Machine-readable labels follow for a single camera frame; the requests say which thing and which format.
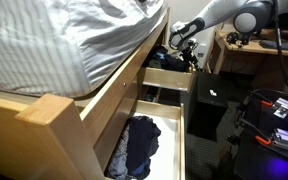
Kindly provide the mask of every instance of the black box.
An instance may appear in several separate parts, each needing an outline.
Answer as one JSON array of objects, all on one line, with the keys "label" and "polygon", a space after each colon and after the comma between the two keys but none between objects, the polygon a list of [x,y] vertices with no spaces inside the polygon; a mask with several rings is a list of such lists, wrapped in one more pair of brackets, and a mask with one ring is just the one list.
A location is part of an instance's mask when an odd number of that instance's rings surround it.
[{"label": "black box", "polygon": [[227,110],[230,83],[220,75],[197,74],[195,107],[188,124],[188,133],[216,141],[216,128]]}]

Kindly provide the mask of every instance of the drawer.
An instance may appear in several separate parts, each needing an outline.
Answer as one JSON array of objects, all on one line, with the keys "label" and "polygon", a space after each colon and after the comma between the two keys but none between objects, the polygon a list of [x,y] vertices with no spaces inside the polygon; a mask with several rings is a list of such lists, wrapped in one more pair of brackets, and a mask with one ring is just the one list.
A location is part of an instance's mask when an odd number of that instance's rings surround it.
[{"label": "drawer", "polygon": [[130,117],[146,115],[161,130],[159,148],[151,157],[146,179],[185,179],[184,106],[168,106],[136,101]]},{"label": "drawer", "polygon": [[139,83],[190,92],[195,71],[193,65],[187,72],[142,67],[139,71]]}]

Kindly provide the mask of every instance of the white bedsheet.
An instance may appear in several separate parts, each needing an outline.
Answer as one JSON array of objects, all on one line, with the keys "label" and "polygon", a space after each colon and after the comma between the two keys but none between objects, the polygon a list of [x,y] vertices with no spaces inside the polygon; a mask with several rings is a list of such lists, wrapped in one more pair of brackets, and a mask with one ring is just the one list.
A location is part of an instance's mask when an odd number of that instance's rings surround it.
[{"label": "white bedsheet", "polygon": [[0,0],[0,90],[84,96],[161,22],[165,0]]}]

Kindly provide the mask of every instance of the wall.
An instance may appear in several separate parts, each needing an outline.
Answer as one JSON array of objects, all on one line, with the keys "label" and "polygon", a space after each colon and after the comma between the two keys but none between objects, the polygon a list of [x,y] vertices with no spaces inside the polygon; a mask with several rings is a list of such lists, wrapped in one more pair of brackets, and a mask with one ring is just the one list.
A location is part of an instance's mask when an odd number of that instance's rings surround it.
[{"label": "wall", "polygon": [[[170,23],[174,24],[176,21],[189,22],[210,2],[211,0],[168,0],[171,9]],[[209,51],[209,45],[213,41],[214,27],[206,29],[197,33],[194,37],[199,44],[206,45],[206,52]],[[206,61],[206,55],[199,59],[199,67],[203,68]]]}]

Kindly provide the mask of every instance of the cable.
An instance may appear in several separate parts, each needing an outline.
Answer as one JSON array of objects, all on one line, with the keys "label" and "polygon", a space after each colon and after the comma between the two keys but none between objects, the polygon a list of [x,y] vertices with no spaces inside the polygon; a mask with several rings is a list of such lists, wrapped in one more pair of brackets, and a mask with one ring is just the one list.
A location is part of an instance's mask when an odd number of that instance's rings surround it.
[{"label": "cable", "polygon": [[283,91],[279,91],[279,90],[274,90],[274,89],[256,89],[253,92],[257,93],[257,92],[261,92],[261,91],[269,92],[270,94],[276,93],[276,94],[279,94],[280,96],[284,96],[284,97],[288,98],[288,93],[283,92]]},{"label": "cable", "polygon": [[277,2],[277,0],[274,0],[274,7],[275,7],[275,10],[274,10],[274,13],[275,13],[274,21],[275,21],[275,35],[276,35],[277,52],[278,52],[279,62],[280,62],[281,69],[282,69],[282,74],[283,74],[286,86],[288,88],[288,73],[287,73],[287,69],[285,67],[284,58],[283,58],[283,55],[282,55],[282,43],[281,43],[281,32],[280,32],[280,28],[279,28],[278,2]]},{"label": "cable", "polygon": [[269,100],[269,99],[266,98],[265,96],[263,96],[263,95],[257,93],[256,91],[252,91],[252,92],[250,92],[250,94],[251,94],[251,95],[256,95],[256,96],[262,98],[262,100],[265,100],[265,101],[267,101],[267,102],[271,102],[271,103],[273,103],[271,100]]},{"label": "cable", "polygon": [[235,63],[236,63],[236,57],[232,59],[231,68],[230,68],[231,73],[238,73],[249,65],[249,63],[244,63],[243,66],[233,70],[233,66]]}]

